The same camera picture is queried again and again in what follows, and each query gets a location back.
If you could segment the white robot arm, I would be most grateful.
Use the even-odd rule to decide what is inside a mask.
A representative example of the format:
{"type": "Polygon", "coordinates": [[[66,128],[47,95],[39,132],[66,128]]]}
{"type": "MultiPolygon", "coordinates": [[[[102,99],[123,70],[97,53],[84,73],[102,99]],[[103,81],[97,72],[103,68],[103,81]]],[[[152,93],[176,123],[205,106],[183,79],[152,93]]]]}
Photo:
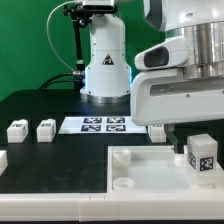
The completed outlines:
{"type": "Polygon", "coordinates": [[[90,14],[91,61],[81,96],[98,103],[130,99],[139,126],[224,119],[224,0],[143,0],[144,17],[166,34],[135,56],[130,77],[125,26],[115,0],[84,0],[90,14]]]}

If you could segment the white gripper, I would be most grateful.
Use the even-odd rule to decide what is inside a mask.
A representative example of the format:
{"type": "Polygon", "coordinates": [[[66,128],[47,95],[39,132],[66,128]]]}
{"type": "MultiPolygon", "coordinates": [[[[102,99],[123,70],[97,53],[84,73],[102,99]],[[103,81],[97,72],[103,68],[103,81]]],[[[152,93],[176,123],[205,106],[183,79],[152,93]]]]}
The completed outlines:
{"type": "Polygon", "coordinates": [[[166,39],[135,56],[140,73],[131,87],[131,118],[139,126],[166,124],[165,133],[179,153],[173,124],[224,118],[224,77],[187,80],[187,39],[166,39]]]}

